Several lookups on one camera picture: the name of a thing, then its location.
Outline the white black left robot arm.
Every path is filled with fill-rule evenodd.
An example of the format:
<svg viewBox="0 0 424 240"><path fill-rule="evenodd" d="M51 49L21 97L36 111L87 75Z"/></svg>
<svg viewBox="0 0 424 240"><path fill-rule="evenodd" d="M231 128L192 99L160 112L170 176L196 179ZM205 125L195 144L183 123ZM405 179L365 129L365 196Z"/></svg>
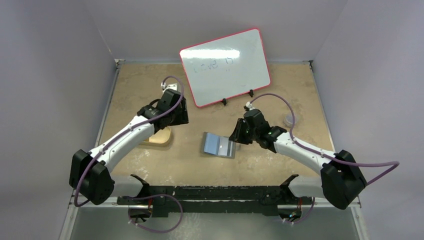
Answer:
<svg viewBox="0 0 424 240"><path fill-rule="evenodd" d="M162 96L143 106L132 120L103 144L76 151L71 160L69 185L75 190L74 205L81 207L79 195L94 205L102 204L115 191L111 172L141 142L170 126L189 123L183 90L168 88Z"/></svg>

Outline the grey credit card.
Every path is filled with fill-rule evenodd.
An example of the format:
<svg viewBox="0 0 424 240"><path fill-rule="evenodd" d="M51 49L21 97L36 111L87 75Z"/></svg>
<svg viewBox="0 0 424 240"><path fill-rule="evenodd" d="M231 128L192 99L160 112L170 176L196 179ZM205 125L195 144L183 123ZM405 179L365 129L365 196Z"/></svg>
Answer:
<svg viewBox="0 0 424 240"><path fill-rule="evenodd" d="M226 136L219 137L218 156L232 158L235 151L235 144Z"/></svg>

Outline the grey leather card holder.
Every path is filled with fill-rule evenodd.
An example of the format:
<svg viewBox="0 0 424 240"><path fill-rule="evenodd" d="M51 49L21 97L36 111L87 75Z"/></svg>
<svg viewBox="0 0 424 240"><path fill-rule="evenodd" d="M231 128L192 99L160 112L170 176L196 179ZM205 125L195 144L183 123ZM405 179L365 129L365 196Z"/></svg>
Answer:
<svg viewBox="0 0 424 240"><path fill-rule="evenodd" d="M206 155L234 159L236 155L237 144L234 142L234 154L233 157L222 157L218 156L218 148L221 135L216 135L210 132L204 132L202 135L202 142L200 145L200 152Z"/></svg>

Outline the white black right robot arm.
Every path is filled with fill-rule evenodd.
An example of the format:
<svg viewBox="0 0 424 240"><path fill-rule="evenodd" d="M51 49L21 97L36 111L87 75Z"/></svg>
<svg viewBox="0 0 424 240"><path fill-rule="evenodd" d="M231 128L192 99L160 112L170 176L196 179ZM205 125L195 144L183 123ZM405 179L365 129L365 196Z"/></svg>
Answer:
<svg viewBox="0 0 424 240"><path fill-rule="evenodd" d="M256 142L261 148L287 156L318 174L291 179L280 191L282 200L288 204L300 197L315 197L344 210L368 185L350 152L336 153L298 140L286 129L270 126L258 109L247 111L237 120L229 140L243 145Z"/></svg>

